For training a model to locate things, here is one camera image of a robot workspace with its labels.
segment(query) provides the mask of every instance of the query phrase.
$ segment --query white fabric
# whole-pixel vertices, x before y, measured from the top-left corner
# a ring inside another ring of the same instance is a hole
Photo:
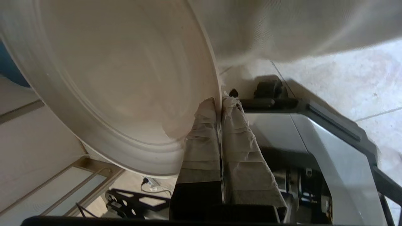
[[[295,60],[402,35],[400,0],[192,0],[220,66]]]

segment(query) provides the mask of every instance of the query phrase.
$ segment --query tile floor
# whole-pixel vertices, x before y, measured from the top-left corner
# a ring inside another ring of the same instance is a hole
[[[278,75],[289,95],[313,98],[365,129],[379,148],[380,168],[402,185],[401,50],[402,40],[289,63],[257,60],[221,69],[220,80],[227,93],[236,88],[240,98],[252,98],[266,75]],[[139,191],[141,181],[141,176],[126,172],[113,187]],[[164,183],[173,188],[175,179]],[[390,202],[390,208],[397,224],[400,207]]]

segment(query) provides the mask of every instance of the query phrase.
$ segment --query white cloth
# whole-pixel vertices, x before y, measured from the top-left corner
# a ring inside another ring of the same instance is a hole
[[[402,35],[401,0],[191,0],[218,64],[362,48]]]

